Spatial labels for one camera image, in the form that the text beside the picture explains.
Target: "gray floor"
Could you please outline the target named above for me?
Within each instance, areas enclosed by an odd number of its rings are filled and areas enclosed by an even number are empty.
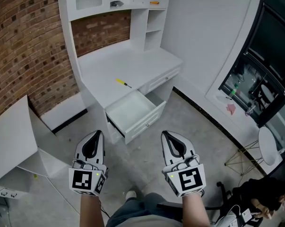
[[[87,113],[57,133],[61,139],[70,140],[75,150],[76,144],[88,133],[97,130],[93,119]],[[236,152],[236,146],[197,110],[172,92],[162,117],[130,144],[120,140],[116,145],[105,144],[105,164],[109,167],[109,178],[100,196],[104,209],[112,215],[124,203],[127,190],[136,185],[144,194],[156,192],[166,200],[181,202],[175,197],[165,182],[161,171],[164,168],[160,134],[171,130],[190,139],[200,156],[206,172],[207,186],[203,201],[207,206],[220,205],[221,193],[216,182],[221,181],[227,190],[237,187],[241,177],[224,166],[224,162]],[[241,182],[249,178],[259,179],[261,174],[253,170]],[[69,190],[68,169],[64,169],[52,179],[61,194],[80,211],[80,196]],[[79,215],[44,177],[34,179],[30,194],[21,200],[10,200],[12,227],[74,227],[79,226]],[[278,226],[284,214],[262,226]],[[8,225],[7,216],[3,222]]]

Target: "jeans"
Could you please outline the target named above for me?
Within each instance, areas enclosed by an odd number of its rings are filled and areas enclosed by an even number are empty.
[[[110,217],[106,227],[115,227],[129,218],[146,215],[159,215],[180,222],[181,219],[177,219],[173,212],[168,212],[157,207],[157,204],[162,202],[166,202],[166,200],[154,192],[146,195],[142,201],[130,198]]]

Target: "open drawer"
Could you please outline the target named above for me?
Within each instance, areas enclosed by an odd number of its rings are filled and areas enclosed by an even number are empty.
[[[124,136],[125,143],[141,134],[160,118],[166,102],[156,94],[134,91],[106,108],[111,124]]]

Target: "metal stand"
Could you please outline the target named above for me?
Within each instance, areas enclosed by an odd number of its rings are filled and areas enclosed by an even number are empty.
[[[238,152],[236,152],[227,162],[224,163],[225,166],[229,167],[230,169],[232,169],[233,171],[235,171],[236,173],[238,173],[240,176],[244,176],[246,175],[247,173],[249,173],[250,171],[252,171],[255,167],[257,167],[259,164],[261,164],[264,160],[263,160],[263,157],[259,158],[259,159],[255,159],[255,160],[250,160],[250,161],[243,161],[242,159],[242,155],[247,152],[249,149],[256,149],[256,148],[259,148],[259,146],[257,147],[254,147],[257,143],[259,142],[259,140],[256,140],[255,142],[247,145],[246,147],[244,147],[243,149],[239,149]],[[233,161],[240,157],[241,158],[241,161],[240,162],[236,162],[236,163],[233,163]],[[253,163],[253,166],[249,166],[247,167],[246,170],[243,169],[243,163],[245,162],[251,162]],[[230,165],[236,165],[236,164],[241,164],[242,166],[242,172],[238,172],[236,171],[235,169],[233,169]]]

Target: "white wall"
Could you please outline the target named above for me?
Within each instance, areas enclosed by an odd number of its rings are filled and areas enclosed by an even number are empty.
[[[250,0],[170,0],[162,48],[184,61],[182,76],[206,93],[223,67]]]

